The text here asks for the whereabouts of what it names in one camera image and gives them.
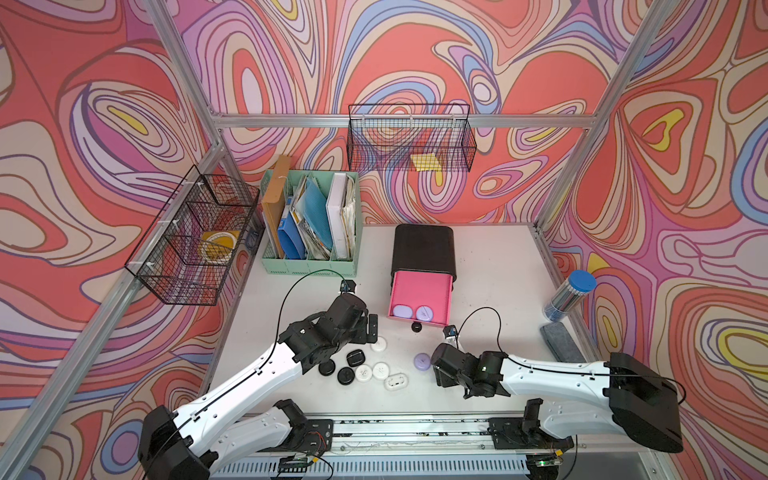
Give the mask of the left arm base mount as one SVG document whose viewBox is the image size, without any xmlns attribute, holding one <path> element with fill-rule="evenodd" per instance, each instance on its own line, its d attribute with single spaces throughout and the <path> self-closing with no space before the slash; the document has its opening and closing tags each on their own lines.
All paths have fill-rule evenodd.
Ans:
<svg viewBox="0 0 768 480">
<path fill-rule="evenodd" d="M 295 452 L 322 456 L 332 446 L 334 421 L 310 419 L 299 427 L 293 427 L 287 438 L 269 452 Z"/>
</svg>

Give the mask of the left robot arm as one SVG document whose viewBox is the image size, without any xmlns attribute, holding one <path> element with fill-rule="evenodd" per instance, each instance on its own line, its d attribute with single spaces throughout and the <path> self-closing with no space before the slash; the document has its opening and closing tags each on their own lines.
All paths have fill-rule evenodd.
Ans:
<svg viewBox="0 0 768 480">
<path fill-rule="evenodd" d="M 263 400 L 332 359 L 348 344 L 374 344 L 379 317 L 352 293 L 289 324 L 267 351 L 219 387 L 144 419 L 137 458 L 147 479 L 207 479 L 252 453 L 319 453 L 325 431 L 292 400 L 247 418 Z"/>
</svg>

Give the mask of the purple oval earphone case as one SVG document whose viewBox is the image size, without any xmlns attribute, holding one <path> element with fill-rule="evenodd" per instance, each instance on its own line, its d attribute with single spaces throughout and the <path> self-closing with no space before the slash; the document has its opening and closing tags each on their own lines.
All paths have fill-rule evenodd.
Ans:
<svg viewBox="0 0 768 480">
<path fill-rule="evenodd" d="M 412 319 L 413 310 L 408 305 L 398 304 L 392 308 L 391 315 L 400 319 Z"/>
</svg>

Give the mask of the pink top drawer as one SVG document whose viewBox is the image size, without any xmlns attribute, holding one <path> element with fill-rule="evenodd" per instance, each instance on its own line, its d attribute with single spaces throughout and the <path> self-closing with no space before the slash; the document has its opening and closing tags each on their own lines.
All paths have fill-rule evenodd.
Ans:
<svg viewBox="0 0 768 480">
<path fill-rule="evenodd" d="M 453 281 L 450 275 L 416 271 L 395 273 L 388 308 L 388 317 L 409 322 L 419 322 L 415 311 L 419 306 L 429 306 L 434 312 L 432 322 L 419 322 L 428 326 L 448 325 L 451 311 Z M 400 319 L 391 315 L 395 305 L 408 305 L 413 310 L 412 319 Z"/>
</svg>

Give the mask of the black drawer cabinet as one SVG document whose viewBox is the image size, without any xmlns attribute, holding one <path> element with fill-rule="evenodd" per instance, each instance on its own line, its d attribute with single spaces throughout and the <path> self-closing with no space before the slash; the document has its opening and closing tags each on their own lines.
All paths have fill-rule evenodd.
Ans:
<svg viewBox="0 0 768 480">
<path fill-rule="evenodd" d="M 453 229 L 441 225 L 397 225 L 391 277 L 398 271 L 446 274 L 455 282 L 458 275 Z"/>
</svg>

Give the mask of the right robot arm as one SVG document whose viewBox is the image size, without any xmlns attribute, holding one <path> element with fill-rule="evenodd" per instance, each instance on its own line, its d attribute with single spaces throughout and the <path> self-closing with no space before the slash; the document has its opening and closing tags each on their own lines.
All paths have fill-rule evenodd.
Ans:
<svg viewBox="0 0 768 480">
<path fill-rule="evenodd" d="M 550 438 L 623 434 L 651 450 L 684 450 L 683 389 L 628 354 L 592 363 L 538 362 L 501 351 L 476 357 L 443 342 L 431 365 L 440 387 L 460 386 L 466 399 L 541 400 L 529 423 Z"/>
</svg>

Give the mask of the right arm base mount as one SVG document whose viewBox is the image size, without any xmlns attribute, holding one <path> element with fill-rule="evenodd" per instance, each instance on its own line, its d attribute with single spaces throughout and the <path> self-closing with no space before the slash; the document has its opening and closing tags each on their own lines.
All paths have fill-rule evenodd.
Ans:
<svg viewBox="0 0 768 480">
<path fill-rule="evenodd" d="M 522 417 L 496 417 L 488 420 L 490 434 L 496 450 L 562 450 L 574 447 L 571 437 L 556 438 L 544 432 L 539 421 Z"/>
</svg>

